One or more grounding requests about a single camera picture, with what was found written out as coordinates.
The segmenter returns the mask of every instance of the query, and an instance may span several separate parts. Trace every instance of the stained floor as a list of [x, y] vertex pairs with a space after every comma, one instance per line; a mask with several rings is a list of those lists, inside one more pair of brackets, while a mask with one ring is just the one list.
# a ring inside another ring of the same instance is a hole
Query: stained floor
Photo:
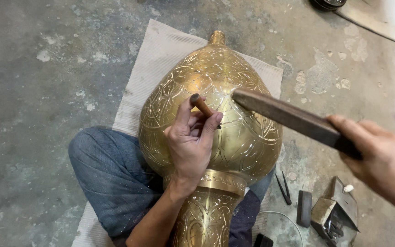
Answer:
[[[89, 126], [111, 128], [149, 19], [284, 69], [281, 98], [318, 115], [371, 119], [395, 131], [395, 42], [314, 10], [307, 0], [0, 0], [0, 246], [70, 246], [86, 199], [67, 156]], [[321, 196], [338, 175], [355, 186], [354, 246], [395, 246], [395, 209], [357, 181], [335, 151], [291, 130], [284, 158], [294, 197]], [[296, 216], [272, 183], [271, 209]], [[278, 246], [290, 222], [268, 221]], [[302, 229], [306, 246], [325, 246]]]

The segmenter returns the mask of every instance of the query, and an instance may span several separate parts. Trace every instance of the hand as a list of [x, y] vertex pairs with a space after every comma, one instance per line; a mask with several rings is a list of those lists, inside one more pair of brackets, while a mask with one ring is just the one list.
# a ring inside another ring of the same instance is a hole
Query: hand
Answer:
[[395, 205], [395, 134], [372, 121], [354, 122], [339, 115], [327, 119], [352, 140], [363, 160], [340, 153], [353, 174]]
[[212, 110], [213, 115], [207, 119], [202, 112], [191, 112], [192, 109], [187, 98], [179, 105], [173, 125], [164, 131], [176, 169], [170, 184], [184, 196], [196, 189], [210, 162], [214, 132], [223, 117], [223, 113]]

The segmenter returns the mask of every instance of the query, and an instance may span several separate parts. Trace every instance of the engraved brass vase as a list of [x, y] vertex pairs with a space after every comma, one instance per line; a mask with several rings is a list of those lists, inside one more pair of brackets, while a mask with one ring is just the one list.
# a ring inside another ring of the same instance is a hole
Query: engraved brass vase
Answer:
[[223, 32], [214, 31], [208, 45], [170, 70], [143, 106], [140, 148], [147, 163], [163, 177], [164, 188], [174, 166], [163, 131], [172, 124], [178, 105], [199, 93], [210, 108], [223, 112], [206, 173], [179, 212], [173, 246], [227, 247], [231, 216], [245, 187], [275, 166], [281, 125], [236, 104], [230, 95], [237, 87], [270, 94], [251, 65], [225, 46]]

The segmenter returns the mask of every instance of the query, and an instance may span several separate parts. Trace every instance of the leg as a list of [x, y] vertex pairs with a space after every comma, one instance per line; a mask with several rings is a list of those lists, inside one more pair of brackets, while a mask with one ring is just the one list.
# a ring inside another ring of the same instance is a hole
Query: leg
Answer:
[[260, 203], [265, 197], [274, 171], [275, 167], [266, 177], [250, 186], [245, 198], [234, 209], [230, 225], [230, 247], [252, 245], [252, 227], [260, 211]]
[[260, 181], [249, 187], [250, 190], [254, 192], [254, 194], [260, 199], [262, 202], [265, 197], [266, 190], [268, 190], [269, 184], [271, 183], [271, 179], [274, 176], [275, 166], [272, 170], [266, 175], [266, 177], [262, 178]]
[[100, 128], [79, 132], [69, 158], [86, 198], [111, 238], [127, 238], [162, 194], [136, 137]]

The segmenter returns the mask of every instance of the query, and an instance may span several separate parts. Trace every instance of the metal hammer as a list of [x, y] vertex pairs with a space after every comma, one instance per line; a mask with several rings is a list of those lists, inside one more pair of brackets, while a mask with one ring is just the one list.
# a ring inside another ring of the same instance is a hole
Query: metal hammer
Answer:
[[246, 110], [256, 111], [354, 159], [362, 159], [362, 154], [356, 149], [354, 143], [344, 137], [324, 118], [277, 100], [270, 95], [249, 89], [236, 88], [231, 97]]

